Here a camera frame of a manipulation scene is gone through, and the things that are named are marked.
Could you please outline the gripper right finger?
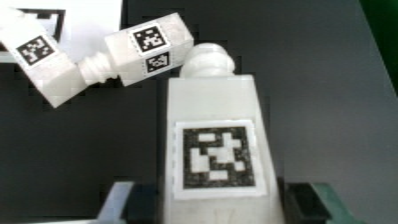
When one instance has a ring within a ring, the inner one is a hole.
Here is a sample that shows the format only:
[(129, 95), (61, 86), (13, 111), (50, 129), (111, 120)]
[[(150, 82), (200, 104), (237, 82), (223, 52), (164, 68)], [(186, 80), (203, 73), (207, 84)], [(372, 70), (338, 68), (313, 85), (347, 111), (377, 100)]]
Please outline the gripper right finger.
[(354, 224), (354, 215), (328, 183), (287, 183), (283, 196), (287, 224)]

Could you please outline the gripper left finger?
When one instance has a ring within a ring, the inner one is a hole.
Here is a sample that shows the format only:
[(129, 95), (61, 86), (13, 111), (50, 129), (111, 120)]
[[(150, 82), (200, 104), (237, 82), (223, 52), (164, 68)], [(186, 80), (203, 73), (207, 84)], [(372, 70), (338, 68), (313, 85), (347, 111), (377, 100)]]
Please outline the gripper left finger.
[(116, 182), (97, 217), (98, 224), (150, 224), (155, 221), (155, 196), (152, 185)]

